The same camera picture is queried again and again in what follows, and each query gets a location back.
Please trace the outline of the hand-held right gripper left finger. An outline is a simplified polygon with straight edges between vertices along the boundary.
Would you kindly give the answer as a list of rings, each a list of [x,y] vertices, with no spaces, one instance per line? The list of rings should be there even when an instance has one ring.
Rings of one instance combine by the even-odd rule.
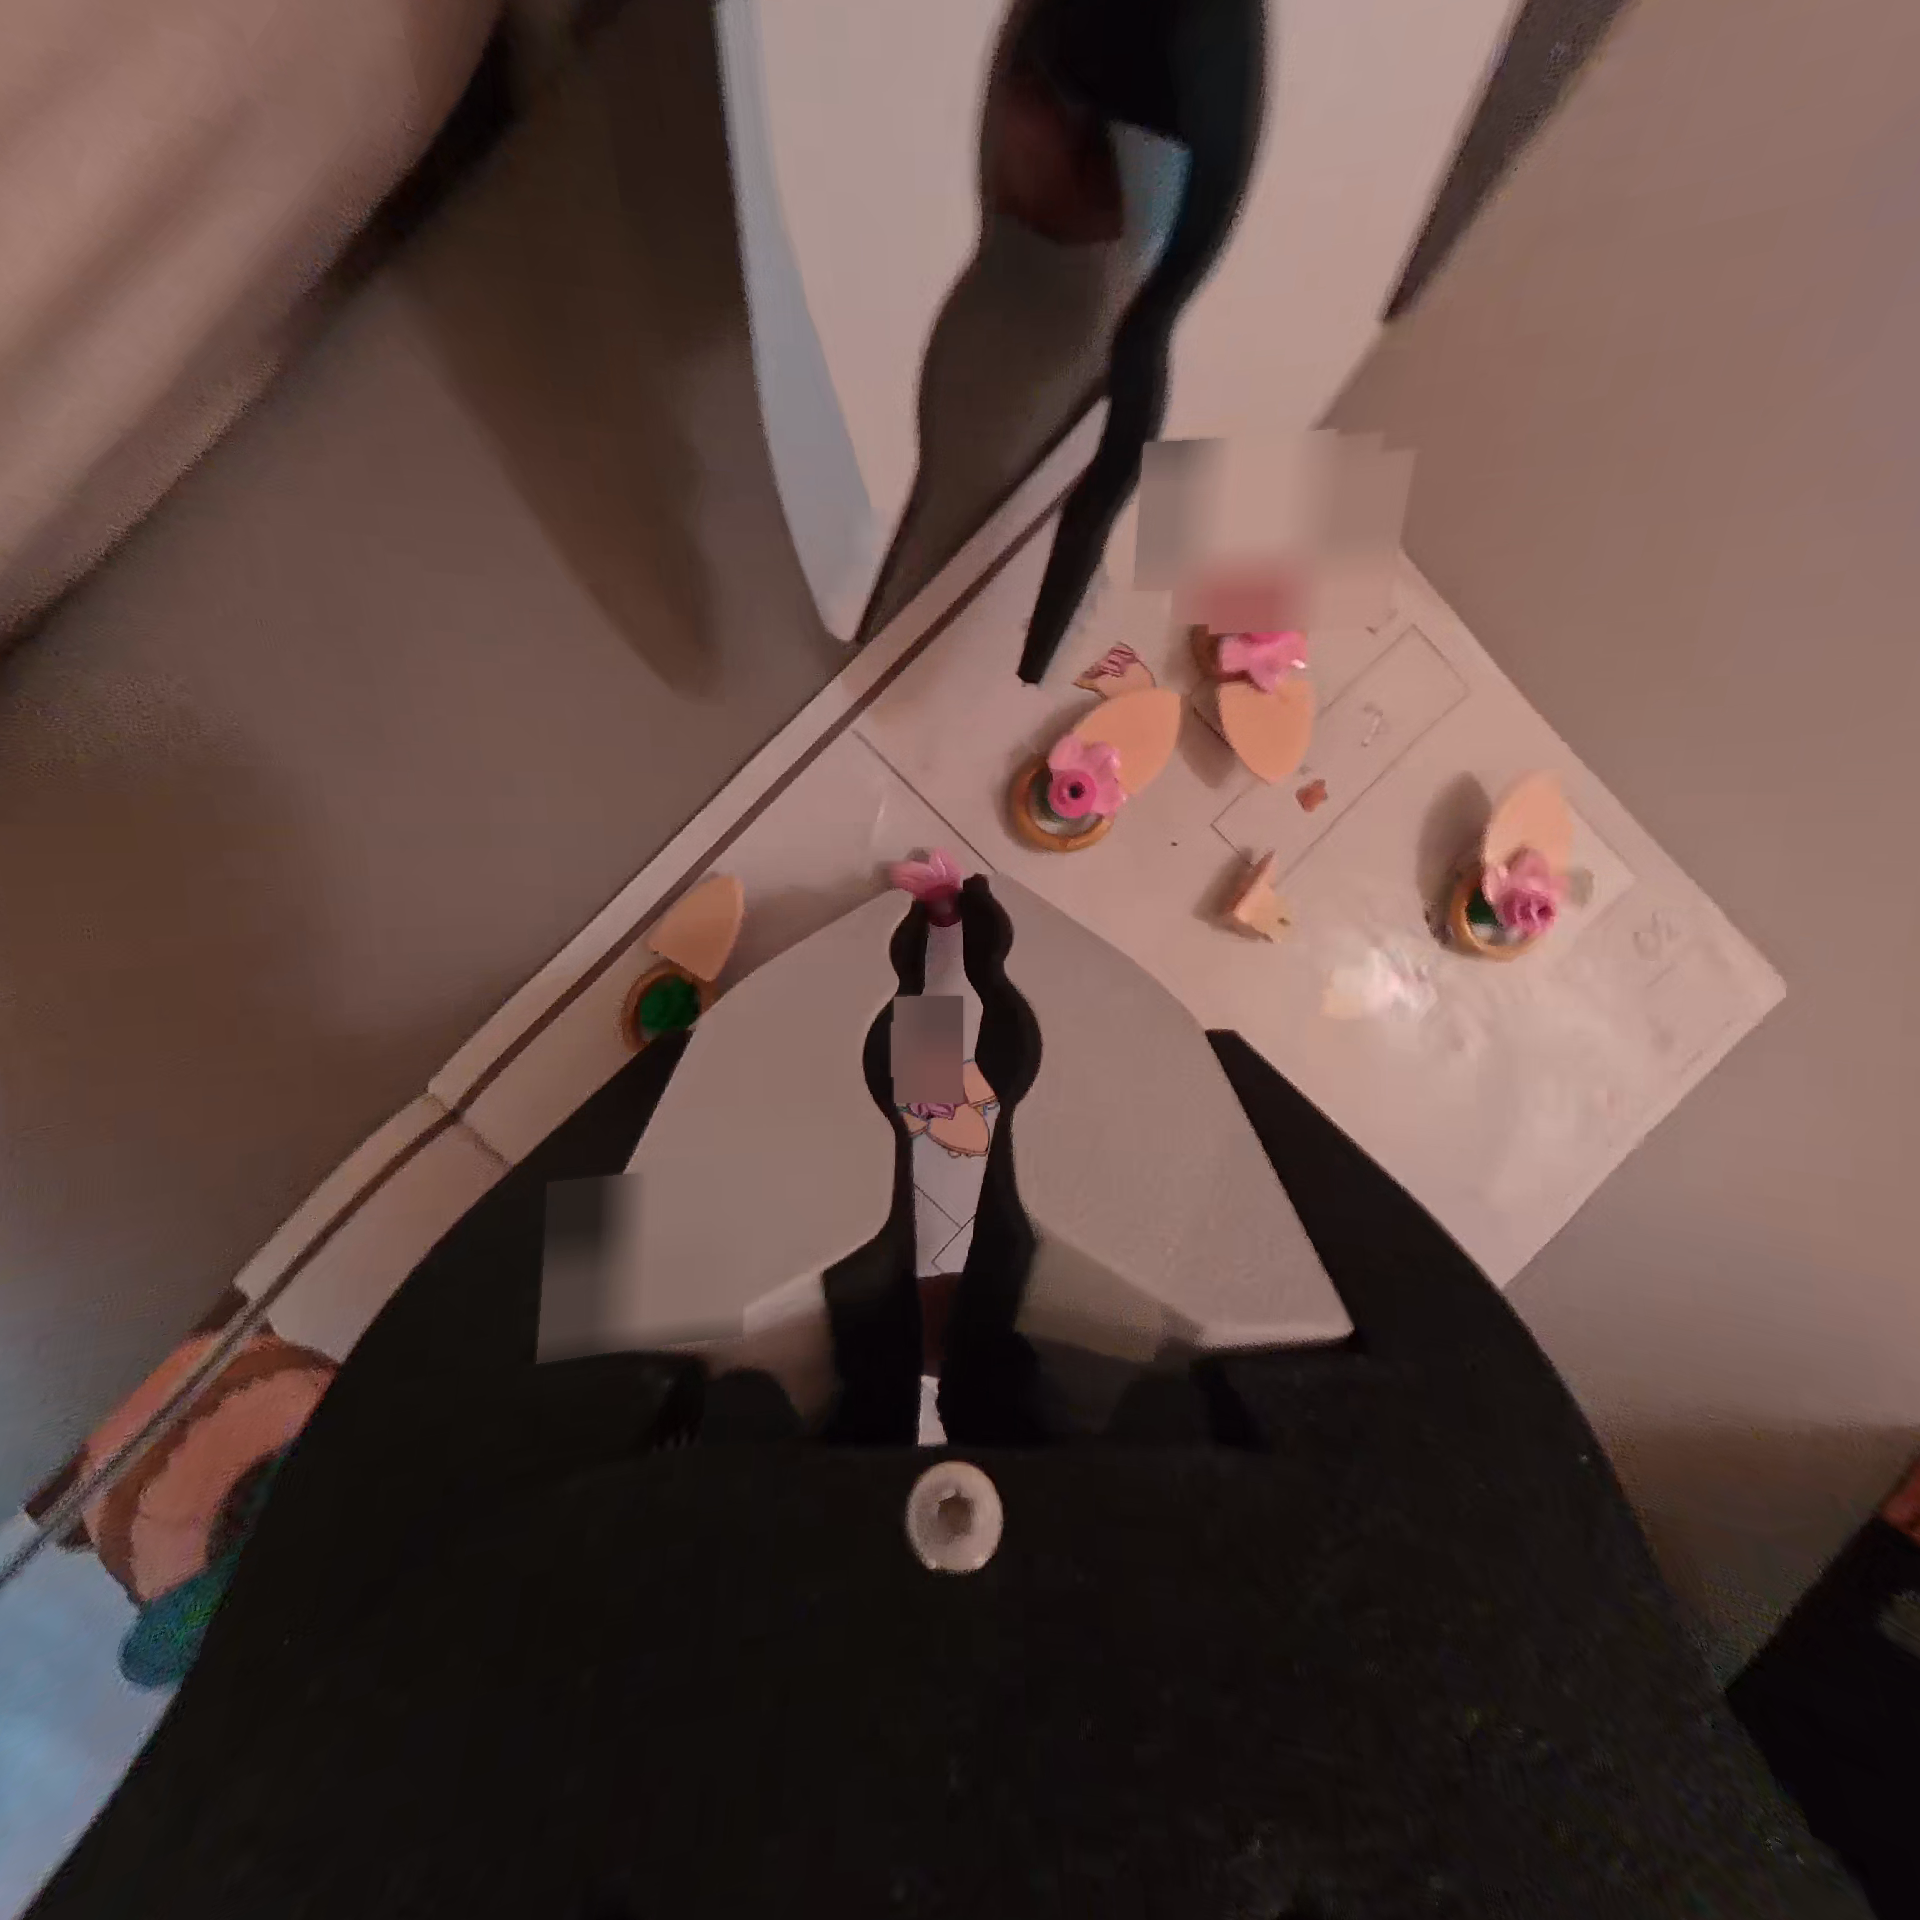
[[[620,1347],[828,1352],[825,1273],[893,1212],[897,1131],[862,1053],[906,912],[866,901],[694,1027],[621,1184]]]

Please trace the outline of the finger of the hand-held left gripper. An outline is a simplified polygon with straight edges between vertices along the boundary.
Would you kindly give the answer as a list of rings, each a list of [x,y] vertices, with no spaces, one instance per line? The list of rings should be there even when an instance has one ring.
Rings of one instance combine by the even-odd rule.
[[[980,233],[996,2],[722,2],[716,53],[764,441],[852,640],[922,457],[930,331]]]
[[[1371,346],[1511,34],[1506,2],[1041,5],[1025,49],[1101,124],[1187,150],[1122,306],[1020,676],[1045,682],[1163,429],[1283,438]]]

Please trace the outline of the white instruction booklet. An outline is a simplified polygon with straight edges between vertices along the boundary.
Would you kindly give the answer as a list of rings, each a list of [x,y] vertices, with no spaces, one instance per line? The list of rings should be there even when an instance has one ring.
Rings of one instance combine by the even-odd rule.
[[[1386,708],[1371,776],[1308,750],[1316,824],[1172,747],[1079,861],[990,792],[1103,699],[951,636],[859,730],[939,818],[908,848],[1201,1021],[1346,1339],[951,1354],[998,1109],[963,921],[906,901],[862,1053],[893,1212],[825,1273],[828,1352],[620,1347],[621,1184],[697,1025],[633,1051],[649,930],[609,934],[475,1038],[503,1171],[230,1460],[262,1502],[204,1651],[23,1913],[1850,1913],[1500,1289],[1724,1049],[1751,953],[1418,576],[1315,667],[1334,730]],[[1590,892],[1481,962],[1443,897],[1529,772]],[[1217,921],[1266,850],[1278,944]]]

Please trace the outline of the tan petal with pink flower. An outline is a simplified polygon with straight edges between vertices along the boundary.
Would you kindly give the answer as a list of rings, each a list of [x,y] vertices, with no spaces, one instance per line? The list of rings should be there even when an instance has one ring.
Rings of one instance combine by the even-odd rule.
[[[1517,780],[1454,867],[1437,920],[1443,944],[1481,962],[1539,948],[1594,886],[1575,864],[1575,840],[1578,816],[1556,776]]]
[[[1029,848],[1093,848],[1166,771],[1185,717],[1172,688],[1125,691],[1061,734],[1011,784],[1007,816]]]
[[[1198,715],[1263,784],[1283,784],[1308,760],[1316,698],[1305,632],[1188,628]]]

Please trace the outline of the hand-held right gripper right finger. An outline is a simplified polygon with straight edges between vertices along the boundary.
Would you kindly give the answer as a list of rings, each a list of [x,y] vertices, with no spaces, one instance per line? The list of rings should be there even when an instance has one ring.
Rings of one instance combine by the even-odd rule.
[[[1201,1021],[1007,876],[972,878],[959,915],[998,1113],[949,1352],[1020,1336],[1150,1363],[1346,1339]]]

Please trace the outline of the grey desk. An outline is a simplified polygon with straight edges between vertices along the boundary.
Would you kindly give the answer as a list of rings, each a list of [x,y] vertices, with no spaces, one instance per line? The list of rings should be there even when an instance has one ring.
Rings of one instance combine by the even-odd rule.
[[[4,1520],[834,661],[708,6],[508,70],[4,661]],[[1635,5],[1334,417],[1786,974],[1513,1289],[1730,1672],[1916,1452],[1916,5]]]

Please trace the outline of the person's beige clothing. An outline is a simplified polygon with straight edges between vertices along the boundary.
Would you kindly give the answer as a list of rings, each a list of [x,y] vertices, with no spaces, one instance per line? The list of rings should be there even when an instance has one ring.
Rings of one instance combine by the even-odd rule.
[[[3,5],[4,637],[273,380],[493,34],[481,2]]]

